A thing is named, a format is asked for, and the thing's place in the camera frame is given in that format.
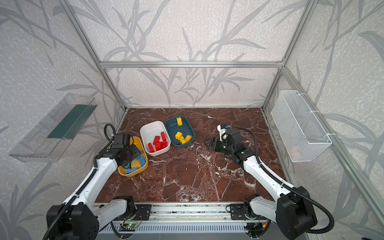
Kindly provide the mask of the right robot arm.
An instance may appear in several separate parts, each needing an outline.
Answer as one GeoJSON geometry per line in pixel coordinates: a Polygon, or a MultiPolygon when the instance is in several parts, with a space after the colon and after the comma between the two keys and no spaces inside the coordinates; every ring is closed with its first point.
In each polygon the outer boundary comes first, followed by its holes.
{"type": "Polygon", "coordinates": [[[204,145],[211,151],[226,155],[253,176],[273,198],[271,201],[261,196],[246,199],[244,209],[247,217],[267,218],[276,223],[289,240],[295,240],[304,233],[320,235],[330,232],[335,226],[330,211],[311,199],[304,187],[295,187],[271,170],[258,154],[256,137],[253,138],[253,147],[245,147],[241,130],[219,125],[220,136],[204,140],[204,145]]]}

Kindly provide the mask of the small yellow lego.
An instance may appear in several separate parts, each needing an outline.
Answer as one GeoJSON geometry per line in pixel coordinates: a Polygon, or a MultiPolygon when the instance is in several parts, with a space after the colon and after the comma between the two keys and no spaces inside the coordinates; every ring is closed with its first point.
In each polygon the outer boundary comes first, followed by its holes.
{"type": "Polygon", "coordinates": [[[184,142],[188,143],[193,137],[191,135],[187,135],[185,138],[184,138],[184,142]]]}

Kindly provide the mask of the yellow plastic bin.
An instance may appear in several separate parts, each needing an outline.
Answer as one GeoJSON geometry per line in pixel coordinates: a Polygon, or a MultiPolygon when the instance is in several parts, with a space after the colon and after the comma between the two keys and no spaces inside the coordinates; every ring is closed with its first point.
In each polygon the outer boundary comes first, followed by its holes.
{"type": "Polygon", "coordinates": [[[142,156],[144,156],[146,158],[147,163],[146,163],[146,165],[144,167],[141,168],[139,159],[134,159],[131,162],[131,165],[130,165],[131,167],[130,168],[118,167],[119,174],[124,176],[124,177],[128,177],[128,178],[131,178],[131,177],[133,177],[135,175],[138,175],[139,173],[143,172],[144,170],[147,169],[147,167],[149,165],[148,157],[147,157],[147,154],[146,154],[146,151],[145,151],[145,148],[143,146],[143,143],[142,143],[141,139],[139,137],[132,137],[131,138],[131,144],[135,145],[139,149],[139,151],[143,152],[142,156]],[[132,169],[132,168],[138,168],[138,170],[133,172],[133,173],[126,174],[126,170],[127,169],[132,169]]]}

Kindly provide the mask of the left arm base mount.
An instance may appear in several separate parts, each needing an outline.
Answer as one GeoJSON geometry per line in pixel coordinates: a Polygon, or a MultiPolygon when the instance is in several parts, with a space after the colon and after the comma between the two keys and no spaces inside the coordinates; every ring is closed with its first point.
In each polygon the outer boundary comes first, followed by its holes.
{"type": "Polygon", "coordinates": [[[135,209],[115,219],[115,221],[148,221],[151,214],[151,204],[137,204],[135,209]]]}

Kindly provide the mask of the red lego brick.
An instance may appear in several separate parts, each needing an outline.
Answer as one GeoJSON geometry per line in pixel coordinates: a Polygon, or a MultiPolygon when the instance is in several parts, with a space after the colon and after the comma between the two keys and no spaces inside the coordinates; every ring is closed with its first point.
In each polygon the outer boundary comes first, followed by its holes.
{"type": "Polygon", "coordinates": [[[153,145],[155,146],[157,143],[160,142],[160,140],[161,140],[160,136],[155,136],[154,141],[153,141],[153,145]]]}
{"type": "Polygon", "coordinates": [[[155,144],[156,151],[160,151],[160,150],[165,149],[167,147],[168,147],[168,142],[157,142],[155,144]]]}
{"type": "Polygon", "coordinates": [[[161,138],[162,138],[163,142],[167,142],[167,138],[166,138],[165,132],[161,132],[161,138]]]}
{"type": "Polygon", "coordinates": [[[152,143],[148,143],[148,148],[149,148],[150,153],[154,153],[155,152],[155,149],[154,149],[152,143]]]}

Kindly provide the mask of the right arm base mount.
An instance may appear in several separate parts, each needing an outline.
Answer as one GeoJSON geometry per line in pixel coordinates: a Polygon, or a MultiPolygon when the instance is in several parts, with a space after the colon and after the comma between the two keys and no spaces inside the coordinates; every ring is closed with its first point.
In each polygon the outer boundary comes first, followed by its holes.
{"type": "Polygon", "coordinates": [[[226,206],[226,211],[230,214],[232,221],[249,223],[257,223],[261,221],[259,217],[247,217],[244,210],[244,204],[229,204],[226,206]]]}

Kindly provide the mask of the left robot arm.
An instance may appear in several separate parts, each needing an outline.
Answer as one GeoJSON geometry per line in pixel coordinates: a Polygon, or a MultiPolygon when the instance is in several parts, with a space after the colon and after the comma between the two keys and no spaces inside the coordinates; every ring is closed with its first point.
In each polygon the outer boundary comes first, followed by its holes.
{"type": "Polygon", "coordinates": [[[93,209],[106,181],[118,167],[130,165],[140,150],[132,137],[115,129],[107,145],[94,157],[93,168],[79,187],[61,205],[52,206],[46,215],[48,229],[45,240],[94,240],[100,230],[119,216],[137,214],[133,197],[118,197],[93,209]]]}

